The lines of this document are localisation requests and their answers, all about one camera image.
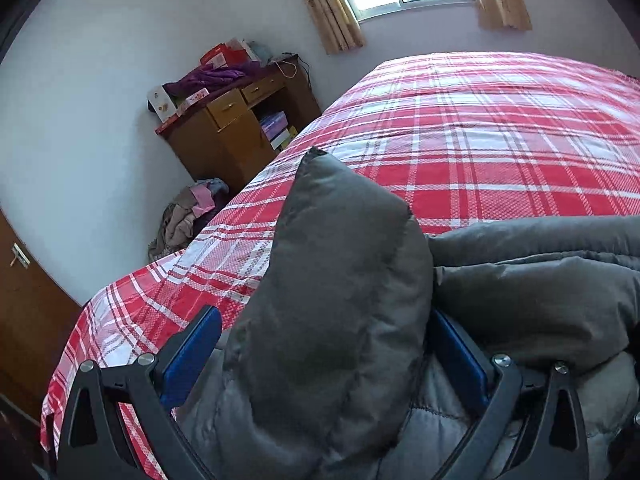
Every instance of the door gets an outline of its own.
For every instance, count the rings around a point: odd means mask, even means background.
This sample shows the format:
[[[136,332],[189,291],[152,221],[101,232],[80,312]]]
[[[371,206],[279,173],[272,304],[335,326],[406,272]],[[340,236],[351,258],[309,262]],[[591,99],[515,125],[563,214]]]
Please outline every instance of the door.
[[[14,243],[30,261],[27,268],[14,261]],[[80,311],[0,212],[0,394],[36,420]]]

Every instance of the plaid blanket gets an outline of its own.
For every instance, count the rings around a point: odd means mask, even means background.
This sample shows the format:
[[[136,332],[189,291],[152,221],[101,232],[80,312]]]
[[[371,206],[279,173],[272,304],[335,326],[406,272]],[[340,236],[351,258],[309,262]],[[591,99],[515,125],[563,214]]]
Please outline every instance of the plaid blanket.
[[[305,129],[185,250],[111,283],[78,319],[43,403],[56,446],[79,364],[157,352],[203,304],[233,324],[269,264],[276,219],[318,146],[410,204],[423,231],[528,216],[640,213],[640,83],[539,54],[383,63]],[[145,471],[162,472],[123,416]]]

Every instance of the red plaid bedspread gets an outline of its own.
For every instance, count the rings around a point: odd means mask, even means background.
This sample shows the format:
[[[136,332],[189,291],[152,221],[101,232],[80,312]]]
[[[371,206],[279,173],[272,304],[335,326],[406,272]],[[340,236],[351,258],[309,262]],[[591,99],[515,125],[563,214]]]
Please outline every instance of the red plaid bedspread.
[[[43,404],[56,446],[79,364],[157,352],[203,304],[233,324],[269,264],[303,154],[318,146],[406,200],[425,233],[527,216],[640,213],[640,83],[538,54],[434,54],[386,62],[301,133],[187,250],[85,307]],[[135,414],[146,472],[161,478]],[[42,443],[46,446],[43,431]]]

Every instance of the door handle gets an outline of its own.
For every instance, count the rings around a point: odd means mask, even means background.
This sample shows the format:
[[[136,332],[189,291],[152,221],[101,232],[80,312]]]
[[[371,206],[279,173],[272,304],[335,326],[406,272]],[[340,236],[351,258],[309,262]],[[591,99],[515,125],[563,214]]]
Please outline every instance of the door handle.
[[[11,251],[14,254],[14,259],[9,264],[9,267],[13,267],[16,262],[20,262],[25,269],[28,269],[31,262],[27,258],[27,255],[22,252],[22,249],[18,247],[18,244],[14,244]]]

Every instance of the blue gripper pad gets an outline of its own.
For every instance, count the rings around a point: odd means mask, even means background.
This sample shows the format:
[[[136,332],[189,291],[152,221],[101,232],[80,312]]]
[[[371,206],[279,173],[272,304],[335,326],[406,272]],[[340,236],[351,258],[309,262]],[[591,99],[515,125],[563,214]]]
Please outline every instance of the blue gripper pad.
[[[160,402],[167,411],[185,403],[222,334],[220,311],[210,306],[204,307],[203,311],[204,314],[198,314],[183,332],[172,336],[178,338],[180,346],[160,378]],[[161,352],[174,346],[172,338]]]
[[[428,341],[462,405],[481,416],[494,385],[489,359],[458,323],[437,309],[431,311]]]

